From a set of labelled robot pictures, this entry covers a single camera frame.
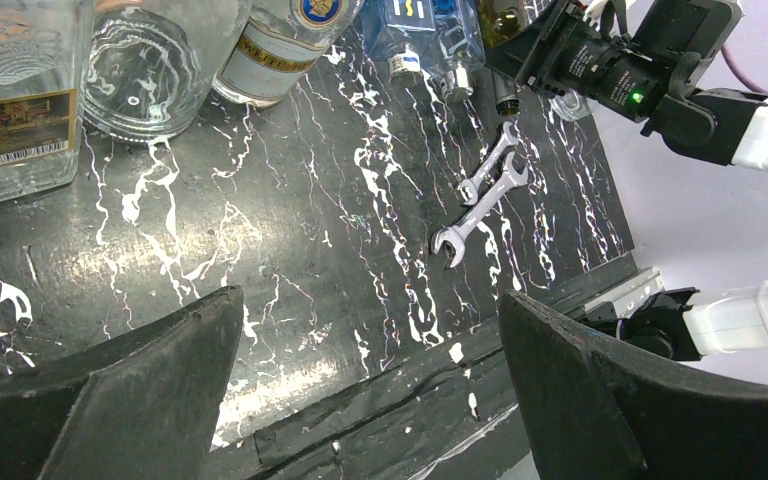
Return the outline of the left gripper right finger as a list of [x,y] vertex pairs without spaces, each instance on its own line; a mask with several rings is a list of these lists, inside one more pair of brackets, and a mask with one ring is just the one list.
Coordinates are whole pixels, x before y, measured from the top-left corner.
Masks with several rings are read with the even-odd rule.
[[768,479],[768,386],[664,359],[520,292],[499,331],[543,479]]

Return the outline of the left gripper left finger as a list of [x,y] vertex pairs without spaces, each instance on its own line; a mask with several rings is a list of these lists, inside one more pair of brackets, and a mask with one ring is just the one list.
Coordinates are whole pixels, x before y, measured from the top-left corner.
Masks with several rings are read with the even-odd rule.
[[198,478],[243,320],[227,286],[0,380],[0,479]]

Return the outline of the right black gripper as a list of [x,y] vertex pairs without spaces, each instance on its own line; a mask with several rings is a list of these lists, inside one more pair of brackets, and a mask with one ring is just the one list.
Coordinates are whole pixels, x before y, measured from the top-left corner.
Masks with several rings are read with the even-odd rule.
[[492,48],[485,66],[530,90],[575,92],[635,123],[651,117],[667,92],[676,48],[649,35],[626,41],[575,25],[580,1],[528,1],[529,26]]

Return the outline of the clear liquor bottle black cap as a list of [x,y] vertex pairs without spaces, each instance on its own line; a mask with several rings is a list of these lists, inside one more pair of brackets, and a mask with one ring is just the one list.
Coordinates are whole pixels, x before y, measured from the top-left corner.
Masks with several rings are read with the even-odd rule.
[[361,0],[254,1],[213,90],[230,102],[255,108],[279,103],[363,5]]

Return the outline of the clear bottle white cap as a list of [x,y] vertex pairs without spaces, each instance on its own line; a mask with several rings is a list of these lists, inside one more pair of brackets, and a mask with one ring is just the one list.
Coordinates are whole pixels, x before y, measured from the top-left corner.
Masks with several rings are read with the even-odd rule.
[[86,122],[130,143],[183,132],[251,8],[241,0],[97,2],[83,98]]

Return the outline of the bottle gold label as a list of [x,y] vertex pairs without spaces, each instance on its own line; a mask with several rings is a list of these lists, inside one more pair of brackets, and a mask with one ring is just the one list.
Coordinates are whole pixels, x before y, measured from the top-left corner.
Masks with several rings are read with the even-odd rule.
[[0,202],[74,179],[94,15],[92,1],[0,1]]

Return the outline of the dark green wine bottle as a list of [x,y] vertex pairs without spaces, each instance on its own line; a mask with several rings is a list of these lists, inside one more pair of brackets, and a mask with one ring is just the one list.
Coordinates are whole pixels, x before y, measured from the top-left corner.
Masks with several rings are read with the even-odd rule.
[[[534,9],[528,1],[480,0],[477,2],[481,37],[486,60],[489,51],[506,42],[530,25]],[[491,71],[496,112],[504,117],[514,117],[520,111],[518,89],[514,82]]]

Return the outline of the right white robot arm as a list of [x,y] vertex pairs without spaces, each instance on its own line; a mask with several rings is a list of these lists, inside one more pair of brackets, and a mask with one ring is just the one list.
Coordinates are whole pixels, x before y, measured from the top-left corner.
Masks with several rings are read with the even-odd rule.
[[[657,135],[673,153],[768,173],[768,93],[698,82],[737,26],[734,1],[656,1],[630,30],[623,1],[482,1],[487,66],[548,98],[576,93]],[[768,281],[651,295],[587,325],[674,361],[768,348]]]

